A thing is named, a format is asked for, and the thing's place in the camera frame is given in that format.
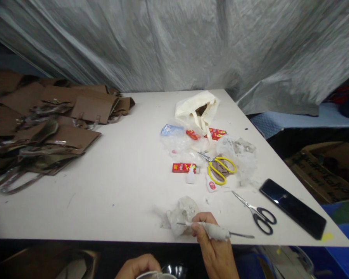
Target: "black phone screen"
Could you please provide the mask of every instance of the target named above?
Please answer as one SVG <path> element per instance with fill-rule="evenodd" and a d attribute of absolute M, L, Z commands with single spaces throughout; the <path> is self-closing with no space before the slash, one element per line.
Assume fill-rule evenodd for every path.
<path fill-rule="evenodd" d="M 302 201 L 283 189 L 273 180 L 268 179 L 261 186 L 260 192 L 276 206 L 298 223 L 315 239 L 322 239 L 326 219 L 308 207 Z"/>

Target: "white bottle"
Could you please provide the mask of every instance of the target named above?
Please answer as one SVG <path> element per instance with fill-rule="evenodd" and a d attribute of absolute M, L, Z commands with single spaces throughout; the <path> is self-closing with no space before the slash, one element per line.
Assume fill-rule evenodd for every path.
<path fill-rule="evenodd" d="M 186 175 L 186 183 L 194 184 L 195 183 L 195 173 L 193 164 L 190 165 L 189 172 Z"/>
<path fill-rule="evenodd" d="M 216 185 L 215 182 L 209 177 L 209 175 L 206 173 L 206 184 L 207 184 L 207 189 L 208 192 L 216 192 L 218 190 L 218 186 Z"/>

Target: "scissors blade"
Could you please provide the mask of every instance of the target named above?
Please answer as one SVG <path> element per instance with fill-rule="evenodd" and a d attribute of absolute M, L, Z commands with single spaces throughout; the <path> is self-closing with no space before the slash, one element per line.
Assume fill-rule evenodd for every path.
<path fill-rule="evenodd" d="M 209 162 L 213 162 L 214 158 L 211 158 L 210 156 L 207 156 L 206 154 L 204 154 L 203 152 L 198 152 L 200 155 L 202 155 L 202 157 L 204 159 L 206 159 Z"/>
<path fill-rule="evenodd" d="M 247 203 L 247 201 L 245 199 L 243 199 L 241 196 L 239 196 L 234 191 L 232 191 L 232 192 L 233 192 L 234 196 L 236 196 L 242 203 L 244 203 L 246 206 L 249 206 L 249 204 Z"/>

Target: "gray tarp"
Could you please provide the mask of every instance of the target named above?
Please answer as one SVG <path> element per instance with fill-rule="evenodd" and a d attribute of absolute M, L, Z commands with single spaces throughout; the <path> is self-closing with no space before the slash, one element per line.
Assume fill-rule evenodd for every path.
<path fill-rule="evenodd" d="M 49 76 L 315 115 L 349 77 L 349 0 L 1 0 L 0 41 Z"/>

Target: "metal tool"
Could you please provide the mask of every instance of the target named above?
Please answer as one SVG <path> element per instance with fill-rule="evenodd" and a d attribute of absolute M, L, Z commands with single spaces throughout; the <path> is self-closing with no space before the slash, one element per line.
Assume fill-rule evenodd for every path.
<path fill-rule="evenodd" d="M 235 173 L 237 171 L 237 167 L 235 166 L 235 164 L 227 158 L 224 158 L 224 157 L 211 158 L 210 156 L 207 156 L 203 152 L 198 152 L 198 153 L 203 158 L 205 158 L 207 161 L 209 161 L 209 163 L 208 163 L 208 175 L 217 185 L 224 185 L 226 183 L 226 177 L 212 165 L 212 162 L 218 162 L 222 167 L 224 167 L 230 173 Z M 234 167 L 234 170 L 230 170 L 221 160 L 226 160 L 229 163 L 231 163 L 231 165 Z M 217 173 L 219 176 L 221 176 L 221 178 L 223 179 L 223 182 L 219 182 L 211 176 L 211 169 L 213 169 L 215 173 Z"/>
<path fill-rule="evenodd" d="M 244 203 L 245 206 L 247 206 L 249 208 L 249 210 L 252 213 L 253 216 L 253 220 L 255 221 L 256 225 L 259 227 L 259 229 L 267 234 L 267 235 L 272 235 L 273 234 L 273 229 L 270 225 L 275 225 L 276 224 L 276 218 L 275 216 L 267 209 L 262 208 L 262 207 L 254 207 L 252 205 L 250 205 L 249 203 L 247 203 L 241 196 L 239 196 L 237 193 L 235 193 L 234 191 L 232 191 L 234 196 L 236 196 L 242 203 Z M 264 212 L 268 213 L 271 218 L 268 218 Z M 269 231 L 264 230 L 261 225 L 260 222 L 262 222 L 268 229 Z"/>
<path fill-rule="evenodd" d="M 183 226 L 189 226 L 189 224 L 186 224 L 186 223 L 177 223 L 178 225 L 183 225 Z M 232 235 L 236 235 L 236 236 L 241 236 L 241 237 L 244 237 L 244 238 L 255 238 L 254 236 L 252 236 L 252 235 L 248 235 L 248 234 L 237 234 L 236 232 L 231 232 L 231 231 L 228 231 L 228 230 L 226 230 L 226 229 L 224 229 L 224 228 L 222 228 L 222 230 L 224 230 L 224 231 L 227 231 L 227 232 L 229 232 L 229 234 L 232 234 Z"/>

